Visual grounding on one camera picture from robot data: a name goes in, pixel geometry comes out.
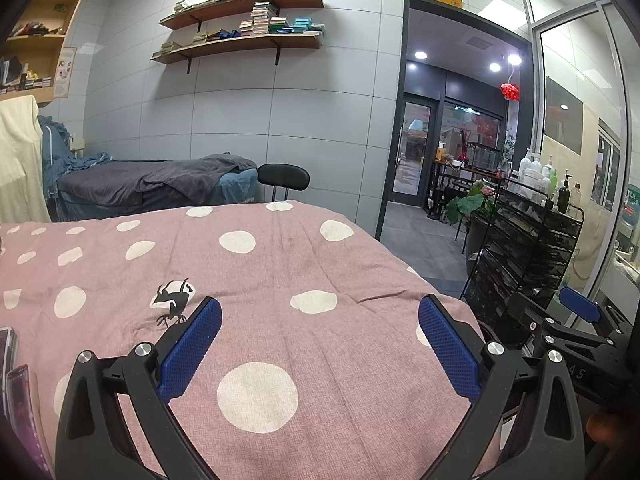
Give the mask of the person's right hand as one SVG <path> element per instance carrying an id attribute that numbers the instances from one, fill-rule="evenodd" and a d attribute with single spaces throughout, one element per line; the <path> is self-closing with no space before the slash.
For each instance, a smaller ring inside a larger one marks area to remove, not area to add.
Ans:
<path id="1" fill-rule="evenodd" d="M 617 450 L 629 439 L 632 427 L 626 419 L 613 414 L 597 413 L 588 418 L 586 433 L 597 444 Z"/>

